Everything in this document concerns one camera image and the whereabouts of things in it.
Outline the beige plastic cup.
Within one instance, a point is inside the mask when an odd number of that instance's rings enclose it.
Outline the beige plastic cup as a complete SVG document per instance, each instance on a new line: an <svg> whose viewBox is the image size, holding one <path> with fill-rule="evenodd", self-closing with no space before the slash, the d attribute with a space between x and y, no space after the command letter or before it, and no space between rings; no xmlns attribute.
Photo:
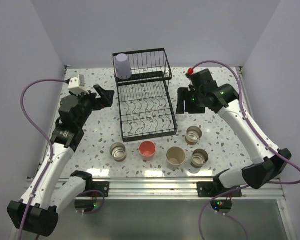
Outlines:
<svg viewBox="0 0 300 240"><path fill-rule="evenodd" d="M186 160L185 151L177 146L171 147L166 152L167 167L170 170L178 169Z"/></svg>

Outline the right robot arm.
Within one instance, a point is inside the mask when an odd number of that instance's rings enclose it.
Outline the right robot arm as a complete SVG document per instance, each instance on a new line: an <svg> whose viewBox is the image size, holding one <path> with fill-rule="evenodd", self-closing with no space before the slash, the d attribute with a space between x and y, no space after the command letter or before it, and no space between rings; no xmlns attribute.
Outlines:
<svg viewBox="0 0 300 240"><path fill-rule="evenodd" d="M231 188L248 185L259 189L279 177L290 160L291 152L280 149L259 128L250 114L240 108L240 96L230 84L219 86L208 69L187 74L188 87L177 90L177 114L204 114L206 109L219 115L237 135L252 165L242 169L227 169L217 174L213 181L213 192L225 196Z"/></svg>

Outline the lilac plastic cup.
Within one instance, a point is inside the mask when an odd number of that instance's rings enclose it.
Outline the lilac plastic cup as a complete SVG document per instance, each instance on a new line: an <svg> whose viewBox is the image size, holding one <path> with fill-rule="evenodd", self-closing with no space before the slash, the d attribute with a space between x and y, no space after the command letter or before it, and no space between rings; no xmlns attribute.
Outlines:
<svg viewBox="0 0 300 240"><path fill-rule="evenodd" d="M132 68L128 56L124 53L120 53L115 56L114 65L116 70L116 76L120 80L128 80L132 76Z"/></svg>

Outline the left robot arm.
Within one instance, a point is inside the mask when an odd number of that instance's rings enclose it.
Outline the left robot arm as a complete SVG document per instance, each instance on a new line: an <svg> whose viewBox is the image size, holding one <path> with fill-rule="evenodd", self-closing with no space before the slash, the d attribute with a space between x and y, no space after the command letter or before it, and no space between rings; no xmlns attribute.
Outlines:
<svg viewBox="0 0 300 240"><path fill-rule="evenodd" d="M19 201L11 201L8 215L20 233L27 231L48 237L55 230L59 215L79 196L105 193L95 188L93 177L85 171L74 171L68 181L55 191L65 166L76 152L83 137L83 127L93 111L110 108L114 90L94 85L96 92L70 93L60 101L59 117L48 138L49 151L33 182Z"/></svg>

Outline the coral pink plastic cup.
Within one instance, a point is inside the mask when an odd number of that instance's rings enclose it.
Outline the coral pink plastic cup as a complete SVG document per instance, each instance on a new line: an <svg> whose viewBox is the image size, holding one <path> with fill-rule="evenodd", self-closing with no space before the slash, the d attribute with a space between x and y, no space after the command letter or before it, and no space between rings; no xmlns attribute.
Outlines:
<svg viewBox="0 0 300 240"><path fill-rule="evenodd" d="M145 161L152 160L156 151L156 145L152 141L143 141L139 146L139 153Z"/></svg>

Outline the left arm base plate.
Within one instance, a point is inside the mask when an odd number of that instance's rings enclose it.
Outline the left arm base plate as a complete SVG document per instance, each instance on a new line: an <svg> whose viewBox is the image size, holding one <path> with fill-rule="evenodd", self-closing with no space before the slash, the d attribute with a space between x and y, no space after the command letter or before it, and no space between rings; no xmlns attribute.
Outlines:
<svg viewBox="0 0 300 240"><path fill-rule="evenodd" d="M85 191L84 194L93 198L107 198L109 196L109 181L94 181Z"/></svg>

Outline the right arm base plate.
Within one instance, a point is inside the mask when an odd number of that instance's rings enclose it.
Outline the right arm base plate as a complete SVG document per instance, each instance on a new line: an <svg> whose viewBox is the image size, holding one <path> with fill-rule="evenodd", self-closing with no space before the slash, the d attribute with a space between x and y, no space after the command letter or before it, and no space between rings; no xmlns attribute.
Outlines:
<svg viewBox="0 0 300 240"><path fill-rule="evenodd" d="M234 191L239 187L240 186L225 188L221 183L217 183L214 181L198 181L196 183L196 190L199 198L214 198L220 194Z"/></svg>

